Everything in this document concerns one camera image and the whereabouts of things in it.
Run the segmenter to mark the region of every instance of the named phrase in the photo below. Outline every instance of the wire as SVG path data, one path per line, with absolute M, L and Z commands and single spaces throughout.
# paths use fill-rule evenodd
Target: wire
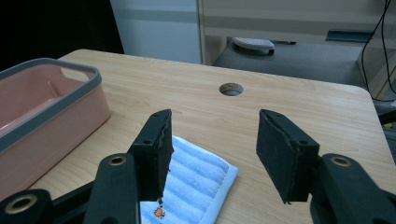
M 394 93 L 396 93 L 395 90 L 392 88 L 392 85 L 391 85 L 391 82 L 390 82 L 388 54 L 387 54 L 387 49 L 386 49 L 386 46 L 385 46 L 385 39 L 384 39 L 384 20 L 385 20 L 385 15 L 386 15 L 386 13 L 388 11 L 390 3 L 391 3 L 391 0 L 386 0 L 385 1 L 384 11 L 382 13 L 381 19 L 376 24 L 373 32 L 371 33 L 370 37 L 367 39 L 366 43 L 364 44 L 363 50 L 361 51 L 361 70 L 363 72 L 364 82 L 366 84 L 366 88 L 367 88 L 368 92 L 370 92 L 370 89 L 369 89 L 369 83 L 367 81 L 366 69 L 364 67 L 364 52 L 366 51 L 367 45 L 370 43 L 370 40 L 373 39 L 373 36 L 375 35 L 375 31 L 378 29 L 378 26 L 381 24 L 381 40 L 382 40 L 382 47 L 383 47 L 384 52 L 385 52 L 385 58 L 386 58 L 386 64 L 387 64 L 388 83 L 389 83 L 389 86 L 392 89 L 392 91 Z M 373 100 L 380 101 L 380 102 L 393 102 L 393 101 L 395 101 L 395 100 L 387 100 L 387 101 L 378 100 L 378 99 L 374 98 L 371 95 L 371 93 L 370 93 L 370 96 L 372 97 Z

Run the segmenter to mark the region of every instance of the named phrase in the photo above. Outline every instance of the desk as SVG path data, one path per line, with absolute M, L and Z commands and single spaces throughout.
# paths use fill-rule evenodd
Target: desk
M 310 223 L 309 203 L 282 203 L 256 156 L 261 108 L 289 117 L 320 143 L 320 155 L 358 161 L 380 188 L 396 193 L 396 166 L 369 94 L 363 89 L 292 77 L 176 63 L 91 50 L 62 60 L 99 69 L 112 115 L 33 188 L 53 198 L 92 181 L 99 161 L 125 152 L 149 116 L 173 111 L 173 134 L 239 168 L 218 223 Z M 219 86 L 243 86 L 225 96 Z

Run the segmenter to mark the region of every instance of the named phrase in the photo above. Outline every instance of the washcloth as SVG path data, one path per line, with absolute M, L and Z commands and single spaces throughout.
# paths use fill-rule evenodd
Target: washcloth
M 238 168 L 182 138 L 172 142 L 163 203 L 140 203 L 142 223 L 214 223 Z

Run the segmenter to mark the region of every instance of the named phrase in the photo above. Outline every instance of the floor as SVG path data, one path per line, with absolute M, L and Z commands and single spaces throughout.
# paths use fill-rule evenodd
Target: floor
M 364 78 L 357 60 L 362 47 L 276 42 L 275 54 L 268 51 L 237 47 L 228 38 L 227 47 L 214 66 L 245 71 L 274 74 L 286 77 L 301 77 L 319 81 L 354 85 L 366 89 Z M 383 100 L 395 100 L 394 92 L 387 92 Z M 396 107 L 392 102 L 373 100 L 378 114 Z M 384 130 L 396 163 L 396 123 L 395 129 Z

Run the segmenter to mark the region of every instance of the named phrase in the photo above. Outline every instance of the light blue cloth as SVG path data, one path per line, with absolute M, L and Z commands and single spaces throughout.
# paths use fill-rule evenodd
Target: light blue cloth
M 142 223 L 214 223 L 238 168 L 182 138 L 172 141 L 163 207 L 140 203 Z

